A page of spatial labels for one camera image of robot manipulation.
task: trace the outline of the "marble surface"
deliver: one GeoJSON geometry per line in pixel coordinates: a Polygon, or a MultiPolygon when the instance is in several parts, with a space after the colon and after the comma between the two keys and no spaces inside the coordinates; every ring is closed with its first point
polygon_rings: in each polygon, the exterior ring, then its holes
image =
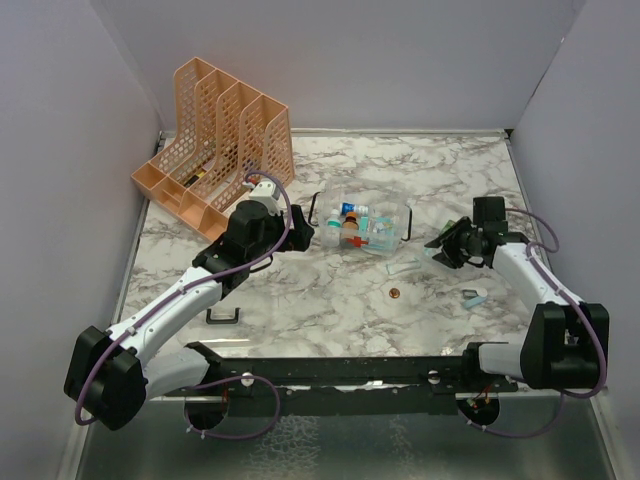
{"type": "MultiPolygon", "coordinates": [[[[275,256],[216,305],[241,308],[235,326],[195,317],[163,347],[203,341],[225,356],[376,356],[459,354],[471,341],[521,341],[530,320],[514,291],[489,269],[449,270],[426,260],[420,270],[389,276],[386,264],[421,256],[449,219],[471,215],[472,199],[503,195],[524,208],[506,144],[498,137],[294,137],[296,179],[287,191],[308,211],[332,175],[388,182],[407,192],[413,236],[391,259],[358,250],[325,250],[319,234],[305,253],[275,256]],[[462,307],[461,289],[479,286],[488,300],[462,307]],[[392,288],[400,297],[389,296],[392,288]]],[[[512,228],[533,238],[526,218],[512,228]]],[[[151,204],[121,318],[171,286],[207,242],[151,204]]]]}

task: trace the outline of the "black bracket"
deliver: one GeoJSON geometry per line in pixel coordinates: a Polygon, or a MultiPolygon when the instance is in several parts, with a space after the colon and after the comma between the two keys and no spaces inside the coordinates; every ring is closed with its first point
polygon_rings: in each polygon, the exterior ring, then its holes
{"type": "Polygon", "coordinates": [[[320,195],[321,192],[316,192],[313,194],[313,197],[311,198],[311,207],[309,208],[309,216],[307,217],[307,223],[309,225],[311,225],[312,227],[317,227],[318,224],[317,223],[313,223],[311,221],[311,216],[313,215],[313,210],[316,208],[316,200],[318,199],[318,195],[320,195]]]}

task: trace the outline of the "black metal frame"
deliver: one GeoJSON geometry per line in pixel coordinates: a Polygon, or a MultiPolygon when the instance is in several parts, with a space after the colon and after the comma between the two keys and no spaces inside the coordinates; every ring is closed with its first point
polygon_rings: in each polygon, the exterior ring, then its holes
{"type": "MultiPolygon", "coordinates": [[[[489,385],[492,392],[517,390],[505,377],[481,372],[473,360],[473,346],[462,356],[364,358],[222,358],[201,343],[187,346],[211,364],[203,384],[244,373],[269,379],[278,390],[281,415],[455,415],[457,393],[475,394],[489,385]],[[368,388],[367,382],[373,380],[388,387],[368,388]],[[359,388],[341,388],[354,386],[359,388]]],[[[187,402],[190,418],[221,412],[231,417],[266,417],[273,414],[275,405],[273,392],[260,382],[172,395],[225,399],[210,404],[187,402]]],[[[206,423],[210,428],[210,416],[206,423]]]]}

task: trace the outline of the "gray wall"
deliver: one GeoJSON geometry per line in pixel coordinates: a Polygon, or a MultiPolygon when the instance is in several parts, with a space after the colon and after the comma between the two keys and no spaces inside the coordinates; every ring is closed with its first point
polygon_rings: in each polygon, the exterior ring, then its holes
{"type": "Polygon", "coordinates": [[[52,478],[78,333],[113,312],[157,116],[84,0],[0,14],[0,477],[52,478]]]}
{"type": "Polygon", "coordinates": [[[584,0],[92,0],[175,128],[197,55],[294,127],[514,127],[584,0]]]}
{"type": "MultiPolygon", "coordinates": [[[[555,225],[556,273],[611,314],[609,386],[640,452],[640,3],[589,0],[513,136],[535,211],[555,225]]],[[[640,459],[635,456],[640,473],[640,459]]]]}

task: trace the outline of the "purple cable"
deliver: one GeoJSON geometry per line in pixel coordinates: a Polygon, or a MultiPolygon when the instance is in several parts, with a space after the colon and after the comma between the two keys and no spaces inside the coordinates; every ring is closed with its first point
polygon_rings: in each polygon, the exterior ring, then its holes
{"type": "Polygon", "coordinates": [[[540,429],[538,429],[538,430],[536,430],[534,432],[531,432],[531,433],[502,432],[500,430],[494,430],[494,429],[488,428],[486,426],[483,427],[482,425],[478,425],[477,423],[474,423],[474,422],[468,420],[469,425],[471,425],[473,428],[475,428],[477,430],[481,430],[481,431],[486,432],[486,433],[489,433],[491,435],[496,435],[498,437],[504,437],[504,438],[526,439],[526,438],[537,437],[538,435],[542,435],[544,433],[547,433],[549,430],[551,430],[555,426],[555,424],[558,422],[558,419],[560,418],[560,414],[562,413],[562,409],[563,409],[563,406],[564,406],[565,395],[567,395],[569,397],[582,398],[582,399],[591,398],[594,395],[597,395],[598,392],[600,392],[600,390],[602,390],[602,388],[604,387],[604,384],[607,381],[607,360],[606,360],[605,355],[604,355],[604,349],[602,348],[602,344],[600,343],[600,340],[598,339],[598,336],[597,336],[595,330],[593,329],[593,327],[589,323],[589,320],[587,319],[587,317],[585,316],[584,312],[580,308],[580,305],[578,305],[578,303],[576,303],[576,301],[573,300],[573,298],[571,298],[571,296],[569,296],[569,294],[567,294],[564,291],[564,289],[560,289],[560,286],[558,284],[556,284],[556,282],[553,281],[553,279],[549,276],[549,274],[547,274],[547,272],[542,267],[542,265],[540,264],[538,259],[533,256],[533,249],[535,247],[540,247],[540,248],[542,248],[543,250],[545,250],[545,251],[547,251],[549,253],[556,253],[558,250],[560,250],[560,240],[558,239],[558,235],[556,234],[556,232],[553,230],[553,228],[551,228],[551,225],[549,225],[549,223],[546,220],[544,220],[543,218],[539,217],[538,215],[536,215],[534,213],[528,212],[527,210],[521,210],[519,208],[507,208],[506,210],[507,210],[507,212],[519,213],[519,214],[527,215],[527,216],[529,216],[531,218],[536,219],[538,222],[540,222],[542,225],[544,225],[544,227],[547,229],[547,231],[549,232],[549,234],[553,238],[553,243],[554,243],[553,247],[549,247],[549,246],[547,246],[547,245],[545,245],[543,243],[540,243],[540,242],[529,242],[527,244],[527,248],[525,250],[525,253],[526,253],[527,257],[531,260],[531,265],[533,265],[533,268],[535,268],[535,270],[542,277],[542,279],[547,283],[547,285],[549,285],[554,291],[558,292],[558,295],[560,297],[562,297],[562,299],[564,299],[571,306],[571,308],[573,308],[575,310],[576,314],[578,315],[578,318],[580,319],[580,321],[584,325],[585,330],[589,334],[589,338],[591,338],[591,342],[593,343],[593,345],[594,345],[594,347],[596,349],[596,354],[598,355],[598,365],[599,365],[599,370],[600,370],[599,377],[598,377],[598,382],[596,383],[595,387],[593,387],[593,389],[591,391],[586,392],[586,393],[575,393],[575,392],[570,392],[568,390],[560,390],[560,405],[558,406],[558,409],[556,410],[555,416],[544,427],[542,427],[542,428],[540,428],[540,429]]]}
{"type": "MultiPolygon", "coordinates": [[[[278,180],[277,178],[272,177],[270,174],[268,174],[266,172],[263,172],[263,171],[260,171],[260,170],[252,170],[252,171],[248,172],[245,175],[245,180],[247,180],[249,177],[252,177],[254,175],[261,175],[263,177],[267,177],[269,180],[271,180],[273,183],[276,184],[276,186],[278,187],[278,190],[280,190],[280,192],[282,193],[282,197],[284,198],[284,201],[287,204],[287,220],[286,220],[285,225],[284,225],[284,232],[282,233],[282,236],[278,239],[278,241],[273,246],[273,248],[271,248],[271,250],[269,250],[264,255],[261,255],[260,257],[256,258],[255,260],[252,260],[251,262],[245,263],[244,265],[240,265],[239,267],[234,267],[234,268],[230,268],[229,270],[225,270],[223,272],[214,273],[213,275],[209,275],[207,277],[203,277],[203,278],[201,278],[199,280],[195,280],[195,281],[193,281],[191,283],[188,283],[188,284],[186,284],[184,286],[184,292],[187,292],[187,291],[191,290],[193,287],[197,287],[198,285],[201,285],[203,283],[209,282],[211,280],[217,280],[219,278],[222,278],[222,277],[225,277],[227,275],[234,274],[234,273],[241,272],[242,270],[246,270],[247,268],[251,268],[254,265],[257,265],[258,263],[260,263],[263,260],[269,258],[271,255],[273,255],[275,252],[277,252],[278,249],[280,248],[280,246],[284,243],[285,239],[287,238],[287,234],[289,233],[289,230],[291,229],[291,201],[289,200],[289,196],[287,195],[287,192],[284,189],[284,185],[282,185],[280,180],[278,180]]],[[[164,308],[168,303],[172,302],[176,297],[179,297],[180,295],[183,295],[183,292],[179,291],[179,290],[176,290],[173,293],[171,293],[170,295],[168,295],[167,297],[165,297],[155,307],[153,307],[145,315],[143,315],[136,323],[134,323],[132,325],[132,328],[134,330],[140,328],[149,319],[153,318],[153,316],[156,313],[158,313],[160,310],[162,310],[162,308],[164,308]]],[[[89,388],[91,387],[91,384],[93,383],[93,381],[95,380],[96,376],[98,375],[98,372],[100,371],[100,368],[102,367],[104,362],[111,356],[113,351],[126,338],[128,338],[130,335],[131,334],[128,331],[125,331],[122,335],[120,335],[118,338],[116,338],[111,343],[111,345],[109,345],[107,347],[107,349],[100,356],[100,358],[98,358],[98,361],[95,363],[95,365],[93,366],[93,368],[89,372],[89,375],[87,376],[87,379],[85,380],[84,385],[82,386],[82,389],[80,390],[80,395],[78,395],[78,401],[76,402],[75,420],[76,420],[76,423],[78,425],[81,425],[81,426],[90,425],[90,424],[92,424],[93,422],[95,422],[97,420],[95,417],[92,417],[92,418],[90,418],[88,420],[83,420],[83,418],[82,418],[82,408],[84,407],[84,402],[85,402],[85,400],[87,398],[87,394],[89,392],[89,388]]]]}
{"type": "Polygon", "coordinates": [[[576,314],[578,315],[578,318],[582,322],[582,325],[584,326],[585,330],[589,334],[589,338],[591,339],[591,342],[593,343],[594,348],[596,349],[596,355],[598,356],[599,375],[598,375],[598,382],[593,387],[593,389],[586,393],[576,393],[576,392],[570,392],[568,390],[562,390],[562,393],[568,395],[569,397],[582,398],[582,399],[591,398],[594,395],[597,395],[598,392],[600,392],[600,390],[602,390],[602,388],[604,387],[607,381],[607,359],[605,358],[602,344],[600,343],[600,340],[598,339],[598,335],[596,334],[595,330],[591,326],[591,323],[589,322],[586,315],[580,308],[580,305],[578,305],[578,303],[573,298],[571,298],[571,296],[567,294],[567,292],[565,292],[565,290],[561,288],[560,285],[558,285],[549,276],[546,270],[542,267],[542,264],[539,262],[539,260],[535,256],[533,256],[533,249],[535,247],[540,247],[549,253],[556,253],[558,250],[560,250],[560,242],[558,241],[558,235],[556,235],[556,233],[553,231],[553,228],[551,228],[551,225],[549,225],[549,223],[547,223],[545,220],[540,218],[538,215],[535,215],[531,212],[527,212],[526,210],[520,210],[517,208],[507,208],[507,211],[520,213],[520,214],[528,215],[532,218],[535,218],[545,226],[545,228],[549,231],[549,233],[553,237],[553,241],[555,244],[553,247],[548,247],[547,245],[540,242],[529,242],[527,244],[527,249],[525,250],[525,253],[527,257],[531,259],[531,265],[533,265],[533,268],[536,269],[538,274],[547,283],[547,285],[549,285],[554,291],[558,292],[558,295],[563,300],[565,300],[571,306],[571,308],[575,310],[576,314]]]}
{"type": "Polygon", "coordinates": [[[276,389],[276,386],[266,378],[259,377],[257,375],[238,375],[237,377],[223,378],[222,380],[216,380],[215,382],[205,383],[203,385],[197,385],[191,388],[193,388],[194,390],[204,390],[206,388],[217,387],[218,385],[223,385],[229,382],[237,382],[239,380],[258,380],[262,383],[265,383],[271,389],[271,391],[273,392],[276,398],[276,409],[269,423],[267,423],[267,425],[265,425],[263,428],[261,428],[257,432],[246,433],[243,435],[227,435],[225,433],[210,432],[209,430],[198,430],[193,426],[191,419],[189,418],[189,414],[185,410],[185,419],[189,424],[189,429],[187,430],[187,432],[189,432],[190,430],[193,430],[194,432],[199,433],[200,435],[204,435],[206,437],[211,437],[211,438],[219,438],[222,440],[253,440],[254,438],[258,438],[259,436],[264,435],[269,430],[271,430],[275,426],[275,424],[278,422],[278,418],[280,417],[280,395],[278,395],[278,390],[276,389]]]}

